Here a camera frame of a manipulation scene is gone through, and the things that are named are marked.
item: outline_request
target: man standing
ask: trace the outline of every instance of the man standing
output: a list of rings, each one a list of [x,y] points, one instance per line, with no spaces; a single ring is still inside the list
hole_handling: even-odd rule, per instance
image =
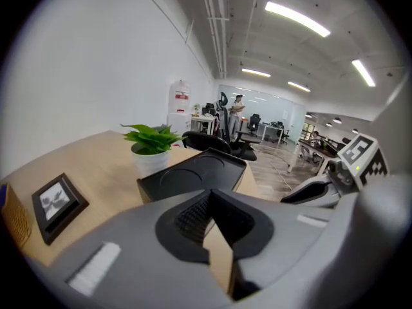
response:
[[[232,138],[236,136],[236,131],[239,131],[240,120],[242,118],[242,111],[245,108],[241,102],[243,95],[236,95],[236,100],[230,108],[230,123],[229,133]]]

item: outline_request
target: picture frame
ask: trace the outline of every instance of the picture frame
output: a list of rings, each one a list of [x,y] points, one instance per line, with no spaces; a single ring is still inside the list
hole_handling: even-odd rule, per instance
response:
[[[47,245],[89,205],[64,173],[33,193],[32,200],[37,224]]]

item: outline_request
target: fluorescent light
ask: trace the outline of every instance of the fluorescent light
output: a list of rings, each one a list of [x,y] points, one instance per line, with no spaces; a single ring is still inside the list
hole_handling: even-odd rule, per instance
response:
[[[322,25],[319,23],[315,22],[313,19],[310,19],[309,17],[295,12],[294,10],[278,5],[277,3],[271,3],[270,1],[266,4],[265,9],[268,12],[272,12],[275,14],[279,14],[282,16],[285,16],[295,22],[301,23],[302,25],[305,25],[309,29],[315,31],[316,33],[320,34],[322,37],[327,37],[330,35],[330,31],[324,28]]]
[[[369,87],[375,87],[375,83],[372,79],[372,77],[369,75],[368,71],[366,68],[363,66],[362,62],[358,59],[355,59],[352,61],[352,64],[357,68],[359,71],[360,75],[365,79],[366,83],[368,84]]]
[[[260,72],[260,71],[255,71],[255,70],[250,70],[250,69],[242,69],[243,72],[249,72],[249,73],[253,73],[255,75],[262,75],[264,77],[270,77],[269,73],[264,73],[264,72]]]
[[[291,85],[291,86],[298,87],[299,89],[303,89],[303,90],[305,90],[305,91],[310,91],[310,89],[308,89],[308,88],[306,88],[306,87],[303,87],[303,86],[301,86],[301,85],[295,84],[295,83],[292,82],[292,81],[289,81],[288,84]]]

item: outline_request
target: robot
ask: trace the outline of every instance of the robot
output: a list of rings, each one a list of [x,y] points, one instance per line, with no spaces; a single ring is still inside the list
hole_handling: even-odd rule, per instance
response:
[[[390,176],[376,141],[365,135],[339,156],[323,185],[325,197],[340,198],[335,209],[200,190],[114,216],[48,268],[27,260],[68,308],[346,308],[407,234],[412,177]],[[338,195],[330,193],[335,184]],[[228,294],[202,246],[211,219],[233,251]]]
[[[368,135],[358,134],[337,155],[323,175],[307,179],[281,202],[334,207],[342,196],[359,192],[374,179],[389,174],[377,140]]]

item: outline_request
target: black office chair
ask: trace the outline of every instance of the black office chair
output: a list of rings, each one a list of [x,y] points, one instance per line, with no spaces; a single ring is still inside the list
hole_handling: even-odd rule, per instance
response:
[[[277,126],[280,128],[283,128],[283,132],[282,131],[277,131],[276,135],[279,138],[281,136],[282,133],[282,138],[281,138],[281,143],[285,143],[286,145],[288,145],[288,142],[285,141],[285,139],[287,139],[289,137],[289,131],[287,131],[287,133],[285,133],[285,127],[283,126],[282,121],[278,121],[277,122]]]
[[[338,151],[342,150],[342,149],[346,146],[346,144],[349,144],[349,143],[350,143],[350,139],[347,138],[347,137],[344,137],[344,138],[342,139],[342,142],[343,142],[343,143],[338,143],[338,144],[337,144],[337,150],[338,150]]]
[[[229,133],[229,116],[227,113],[227,97],[224,92],[221,92],[221,99],[218,101],[217,105],[219,110],[223,112],[223,134],[222,139],[230,145],[232,149],[232,155],[237,156],[238,158],[242,158],[245,160],[250,160],[251,162],[256,161],[256,155],[253,152],[253,149],[250,147],[249,142],[247,139],[242,138],[242,134],[238,133],[238,137],[235,142],[230,141],[230,133]]]
[[[182,140],[185,147],[191,147],[199,151],[208,150],[208,148],[212,147],[221,152],[232,154],[232,149],[228,143],[220,137],[199,133],[197,131],[187,131],[183,134],[183,137],[185,137]]]
[[[260,116],[257,115],[256,113],[254,113],[254,114],[250,117],[249,123],[247,124],[247,127],[250,129],[250,132],[249,132],[250,135],[257,137],[256,132],[257,132],[258,129],[259,129],[260,120],[261,120],[261,119],[260,119]]]

